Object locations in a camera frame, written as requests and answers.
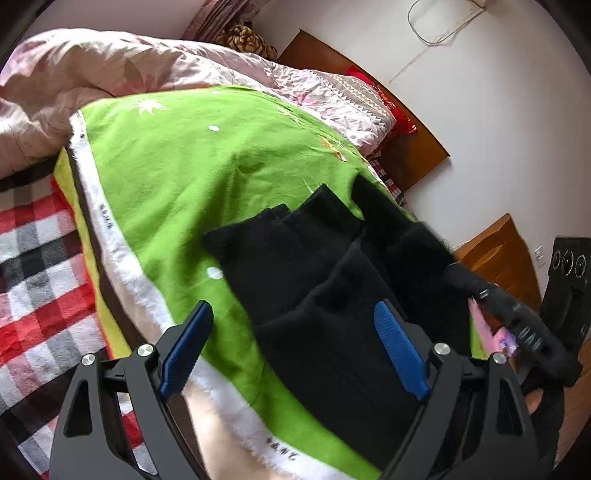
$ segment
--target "wall outlet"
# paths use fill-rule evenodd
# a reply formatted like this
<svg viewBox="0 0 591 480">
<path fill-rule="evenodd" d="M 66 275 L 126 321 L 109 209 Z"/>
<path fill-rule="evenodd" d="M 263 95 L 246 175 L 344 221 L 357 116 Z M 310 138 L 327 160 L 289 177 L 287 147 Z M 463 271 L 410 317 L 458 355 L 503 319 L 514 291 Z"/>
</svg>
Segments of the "wall outlet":
<svg viewBox="0 0 591 480">
<path fill-rule="evenodd" d="M 538 268 L 542 268 L 544 265 L 546 265 L 546 260 L 544 258 L 544 250 L 542 249 L 541 245 L 534 250 L 534 258 L 535 264 Z"/>
</svg>

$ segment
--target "white wall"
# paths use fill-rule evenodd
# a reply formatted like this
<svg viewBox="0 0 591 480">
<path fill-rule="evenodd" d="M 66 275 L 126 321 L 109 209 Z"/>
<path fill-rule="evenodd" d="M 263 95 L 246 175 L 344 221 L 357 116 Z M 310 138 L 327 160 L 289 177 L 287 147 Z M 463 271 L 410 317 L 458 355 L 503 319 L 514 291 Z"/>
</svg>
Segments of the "white wall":
<svg viewBox="0 0 591 480">
<path fill-rule="evenodd" d="M 205 0 L 56 0 L 26 37 L 53 28 L 118 30 L 180 38 Z"/>
<path fill-rule="evenodd" d="M 387 84 L 425 49 L 412 2 L 275 0 L 255 26 L 280 51 L 302 28 Z M 556 235 L 591 236 L 591 76 L 534 0 L 489 2 L 389 84 L 451 153 L 407 199 L 451 246 L 509 212 L 549 260 Z M 465 0 L 423 3 L 413 16 L 431 39 L 466 16 Z"/>
</svg>

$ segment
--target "green blanket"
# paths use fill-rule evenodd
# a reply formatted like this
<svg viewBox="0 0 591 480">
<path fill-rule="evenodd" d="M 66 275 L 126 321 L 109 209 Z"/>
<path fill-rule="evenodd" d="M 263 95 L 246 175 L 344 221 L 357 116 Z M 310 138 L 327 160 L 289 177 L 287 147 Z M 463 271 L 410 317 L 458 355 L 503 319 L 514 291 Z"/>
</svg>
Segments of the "green blanket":
<svg viewBox="0 0 591 480">
<path fill-rule="evenodd" d="M 379 472 L 265 363 L 248 316 L 201 242 L 262 209 L 295 209 L 323 183 L 359 215 L 352 180 L 361 173 L 377 181 L 355 147 L 311 115 L 244 87 L 99 100 L 71 122 L 73 168 L 62 156 L 56 177 L 62 186 L 72 171 L 77 177 L 104 280 L 141 333 L 155 342 L 207 300 L 215 326 L 191 381 L 236 434 L 266 463 L 301 478 L 376 479 Z"/>
</svg>

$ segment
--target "blue gripper pad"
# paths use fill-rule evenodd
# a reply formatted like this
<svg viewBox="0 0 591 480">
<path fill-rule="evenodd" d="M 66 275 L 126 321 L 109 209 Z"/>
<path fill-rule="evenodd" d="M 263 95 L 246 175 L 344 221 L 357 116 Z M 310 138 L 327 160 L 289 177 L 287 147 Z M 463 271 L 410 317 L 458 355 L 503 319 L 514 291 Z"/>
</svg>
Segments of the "blue gripper pad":
<svg viewBox="0 0 591 480">
<path fill-rule="evenodd" d="M 425 399 L 431 391 L 425 362 L 384 301 L 375 304 L 374 326 L 404 389 L 419 400 Z"/>
<path fill-rule="evenodd" d="M 158 393 L 168 400 L 171 395 L 182 392 L 205 342 L 213 328 L 212 306 L 200 302 L 186 320 L 181 336 L 162 363 L 162 378 Z"/>
</svg>

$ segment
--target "metal screw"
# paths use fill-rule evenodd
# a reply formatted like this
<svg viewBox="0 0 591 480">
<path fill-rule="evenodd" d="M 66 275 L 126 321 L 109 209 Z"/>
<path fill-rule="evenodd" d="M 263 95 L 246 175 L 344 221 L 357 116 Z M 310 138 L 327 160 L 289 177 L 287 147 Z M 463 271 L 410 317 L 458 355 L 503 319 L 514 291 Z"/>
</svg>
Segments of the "metal screw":
<svg viewBox="0 0 591 480">
<path fill-rule="evenodd" d="M 496 364 L 499 365 L 505 365 L 505 363 L 507 363 L 507 357 L 500 352 L 493 353 L 492 359 L 495 361 Z"/>
<path fill-rule="evenodd" d="M 433 347 L 433 350 L 435 350 L 435 353 L 437 355 L 447 355 L 449 352 L 452 351 L 451 348 L 449 348 L 449 345 L 446 343 L 436 343 L 435 346 Z"/>
<path fill-rule="evenodd" d="M 95 363 L 96 357 L 92 353 L 87 353 L 85 356 L 82 357 L 82 365 L 88 367 Z"/>
<path fill-rule="evenodd" d="M 139 356 L 150 356 L 150 355 L 152 355 L 153 351 L 154 351 L 154 346 L 150 345 L 149 343 L 145 343 L 145 344 L 139 346 L 138 355 Z"/>
</svg>

